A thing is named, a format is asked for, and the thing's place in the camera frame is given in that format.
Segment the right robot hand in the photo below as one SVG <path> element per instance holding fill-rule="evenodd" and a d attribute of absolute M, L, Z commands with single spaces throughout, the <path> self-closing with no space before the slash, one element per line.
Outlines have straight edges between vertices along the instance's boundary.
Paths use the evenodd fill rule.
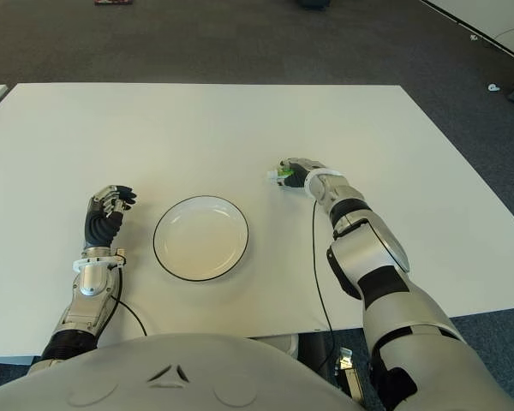
<path fill-rule="evenodd" d="M 277 184 L 288 188 L 303 188 L 308 174 L 321 168 L 325 168 L 325 165 L 315 160 L 286 158 L 279 162 Z"/>

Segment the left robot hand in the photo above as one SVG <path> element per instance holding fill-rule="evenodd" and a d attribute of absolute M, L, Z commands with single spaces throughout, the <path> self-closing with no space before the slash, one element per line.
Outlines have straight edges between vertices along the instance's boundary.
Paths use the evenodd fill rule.
<path fill-rule="evenodd" d="M 121 185 L 108 185 L 94 194 L 87 207 L 84 248 L 110 247 L 136 197 L 132 188 Z"/>

